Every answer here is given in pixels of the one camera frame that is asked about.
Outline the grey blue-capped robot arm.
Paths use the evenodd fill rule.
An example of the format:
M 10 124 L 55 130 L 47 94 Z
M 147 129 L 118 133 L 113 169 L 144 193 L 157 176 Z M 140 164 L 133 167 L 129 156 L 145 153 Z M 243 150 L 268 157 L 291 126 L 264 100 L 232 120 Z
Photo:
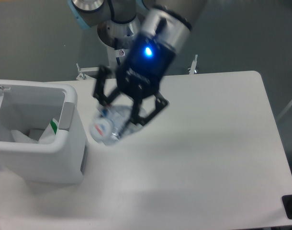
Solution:
M 138 21 L 134 0 L 71 0 L 68 4 L 82 27 L 106 23 L 114 47 L 124 47 L 124 40 L 129 39 L 129 52 L 115 69 L 99 67 L 93 93 L 104 107 L 121 94 L 133 100 L 130 116 L 116 133 L 121 138 L 130 125 L 146 125 L 168 105 L 159 93 L 160 82 L 189 37 L 205 1 L 151 1 L 141 27 L 130 32 L 125 27 Z

